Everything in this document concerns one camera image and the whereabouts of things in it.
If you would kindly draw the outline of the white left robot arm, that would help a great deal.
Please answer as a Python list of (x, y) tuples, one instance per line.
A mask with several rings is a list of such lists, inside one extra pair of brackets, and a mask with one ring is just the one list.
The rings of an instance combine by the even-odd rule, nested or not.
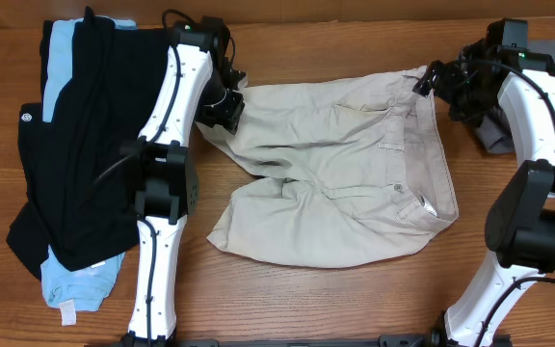
[(121, 149), (139, 232), (136, 299), (122, 346), (174, 343), (178, 250), (198, 203), (192, 127), (234, 134), (245, 107), (246, 74), (233, 67), (235, 43), (222, 19), (183, 15), (164, 29), (168, 67), (156, 104), (137, 140)]

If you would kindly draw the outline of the beige cotton shorts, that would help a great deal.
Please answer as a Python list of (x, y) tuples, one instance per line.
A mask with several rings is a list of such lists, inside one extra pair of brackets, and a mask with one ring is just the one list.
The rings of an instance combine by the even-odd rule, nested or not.
[(418, 67), (243, 91), (236, 133), (202, 136), (252, 176), (209, 234), (279, 265), (347, 268), (422, 250), (459, 216)]

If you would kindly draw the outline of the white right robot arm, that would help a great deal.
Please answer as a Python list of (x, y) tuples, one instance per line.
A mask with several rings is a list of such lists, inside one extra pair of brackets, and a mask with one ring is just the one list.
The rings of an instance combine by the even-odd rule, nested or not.
[(492, 107), (509, 123), (518, 168), (489, 210), (488, 251), (462, 296), (419, 346), (509, 346), (495, 332), (536, 282), (555, 283), (555, 63), (528, 48), (528, 23), (503, 18), (455, 61), (431, 62), (413, 88), (471, 122)]

